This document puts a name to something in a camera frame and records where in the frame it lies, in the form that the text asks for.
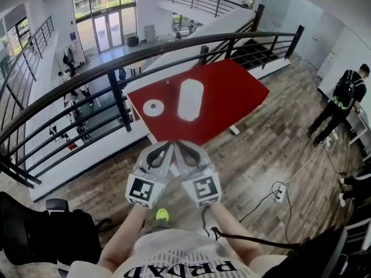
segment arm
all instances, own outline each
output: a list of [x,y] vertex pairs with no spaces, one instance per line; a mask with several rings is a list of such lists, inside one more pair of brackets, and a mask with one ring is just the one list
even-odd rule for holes
[[360,104],[357,100],[354,100],[353,108],[356,114],[359,114],[361,111]]
[[128,259],[147,211],[144,207],[133,207],[121,227],[103,248],[98,265],[114,273]]
[[[212,204],[210,210],[223,233],[253,237],[252,234],[232,216],[223,204]],[[238,239],[227,239],[227,241],[242,262],[247,266],[254,258],[263,255],[263,251],[258,243]]]

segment white t-shirt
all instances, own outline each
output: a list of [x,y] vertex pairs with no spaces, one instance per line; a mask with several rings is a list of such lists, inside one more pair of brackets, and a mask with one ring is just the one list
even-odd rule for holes
[[196,233],[167,229],[145,235],[115,273],[87,262],[74,262],[67,278],[260,278],[231,258],[217,241]]

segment black pants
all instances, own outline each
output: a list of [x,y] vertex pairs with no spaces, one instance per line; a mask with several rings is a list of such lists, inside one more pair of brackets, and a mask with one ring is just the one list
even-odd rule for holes
[[348,177],[344,179],[346,185],[351,185],[352,190],[344,192],[343,199],[365,199],[371,195],[371,180],[357,180],[354,177]]
[[344,111],[342,111],[333,101],[331,101],[322,113],[316,118],[311,125],[311,131],[314,132],[327,118],[332,116],[327,127],[317,136],[317,141],[323,141],[332,130],[335,129],[345,118]]
[[84,95],[85,98],[88,98],[91,96],[90,92],[89,92],[89,89],[88,90],[80,90],[81,93]]

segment white roll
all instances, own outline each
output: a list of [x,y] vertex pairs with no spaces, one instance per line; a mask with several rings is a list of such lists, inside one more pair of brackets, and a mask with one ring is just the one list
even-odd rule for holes
[[148,116],[159,116],[163,109],[163,102],[159,100],[149,100],[143,105],[143,111]]

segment glass door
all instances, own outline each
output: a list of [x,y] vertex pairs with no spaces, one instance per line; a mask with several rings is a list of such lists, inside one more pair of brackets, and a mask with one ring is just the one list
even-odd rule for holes
[[95,29],[97,32],[97,42],[98,42],[98,50],[99,52],[103,52],[104,50],[107,50],[111,47],[110,41],[108,36],[107,31],[107,21],[106,21],[106,16],[100,16],[96,17],[94,19],[94,25]]
[[120,19],[119,13],[109,13],[108,14],[108,22],[110,26],[110,35],[111,35],[111,42],[112,47],[118,46],[122,44],[121,38],[121,30],[120,30]]

